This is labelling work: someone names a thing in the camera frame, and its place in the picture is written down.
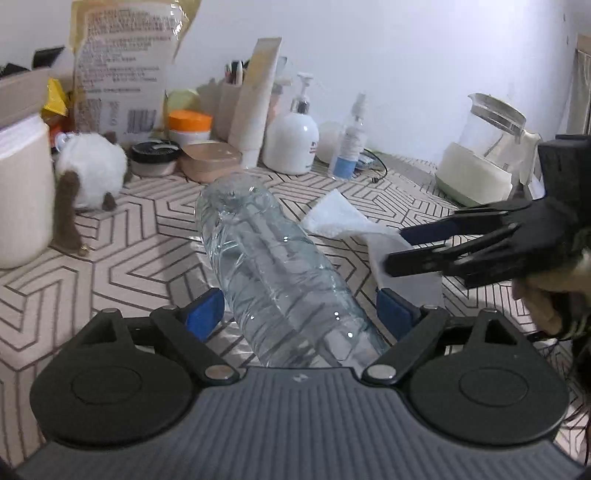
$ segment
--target black device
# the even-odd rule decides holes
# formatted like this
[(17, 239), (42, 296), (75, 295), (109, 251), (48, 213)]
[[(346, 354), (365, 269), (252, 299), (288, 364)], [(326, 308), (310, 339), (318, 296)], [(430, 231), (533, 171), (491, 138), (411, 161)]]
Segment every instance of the black device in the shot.
[(552, 197), (515, 199), (459, 209), (437, 222), (400, 230), (411, 245), (481, 235), (460, 245), (436, 245), (393, 253), (384, 269), (393, 277), (441, 271), (466, 288), (489, 285), (562, 264), (573, 254), (580, 229), (576, 212)]
[[(31, 389), (48, 440), (24, 480), (575, 479), (552, 439), (564, 381), (499, 312), (421, 321), (360, 378), (248, 368), (179, 310), (97, 314)], [(150, 346), (155, 353), (141, 351)], [(450, 345), (463, 345), (448, 354)]]
[(591, 225), (591, 136), (557, 135), (538, 146), (548, 196), (577, 212)]
[(411, 244), (482, 235), (455, 247), (438, 245), (391, 254), (385, 271), (400, 277), (441, 271), (466, 288), (550, 270), (586, 245), (591, 225), (591, 136), (558, 135), (538, 146), (546, 197), (459, 209), (434, 223), (401, 230)]

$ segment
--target black lid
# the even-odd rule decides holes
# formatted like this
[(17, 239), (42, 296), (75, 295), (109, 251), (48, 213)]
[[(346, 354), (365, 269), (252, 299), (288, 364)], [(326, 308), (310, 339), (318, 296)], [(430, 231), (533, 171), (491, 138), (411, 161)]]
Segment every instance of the black lid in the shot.
[(152, 139), (131, 147), (131, 159), (137, 163), (169, 163), (179, 158), (182, 152), (176, 142)]

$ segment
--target bottle cap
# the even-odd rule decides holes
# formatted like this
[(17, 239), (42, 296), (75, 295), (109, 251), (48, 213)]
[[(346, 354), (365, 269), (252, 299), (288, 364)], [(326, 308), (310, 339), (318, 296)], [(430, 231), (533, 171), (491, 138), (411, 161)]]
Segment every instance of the bottle cap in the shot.
[(353, 116), (358, 116), (359, 118), (364, 118), (367, 108), (368, 108), (367, 95), (365, 93), (359, 93), (357, 95), (357, 100), (355, 100), (355, 103), (353, 104), (353, 108), (351, 109), (351, 114)]
[(209, 132), (212, 117), (191, 110), (174, 110), (168, 114), (168, 128), (177, 132)]

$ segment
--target plush toy cat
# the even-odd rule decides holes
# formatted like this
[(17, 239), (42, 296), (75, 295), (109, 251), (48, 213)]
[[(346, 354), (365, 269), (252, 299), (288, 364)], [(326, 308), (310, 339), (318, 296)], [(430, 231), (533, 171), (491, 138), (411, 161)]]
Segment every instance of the plush toy cat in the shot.
[(127, 155), (116, 144), (115, 134), (68, 135), (58, 140), (56, 201), (53, 242), (80, 255), (88, 253), (76, 229), (76, 212), (117, 207), (115, 195), (131, 179)]

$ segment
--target plastic water bottle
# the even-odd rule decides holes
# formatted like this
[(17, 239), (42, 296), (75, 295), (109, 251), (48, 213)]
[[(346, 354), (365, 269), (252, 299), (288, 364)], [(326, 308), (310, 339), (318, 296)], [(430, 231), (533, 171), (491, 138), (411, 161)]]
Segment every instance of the plastic water bottle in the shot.
[(344, 279), (254, 176), (216, 180), (196, 216), (226, 301), (263, 365), (361, 372), (385, 352)]

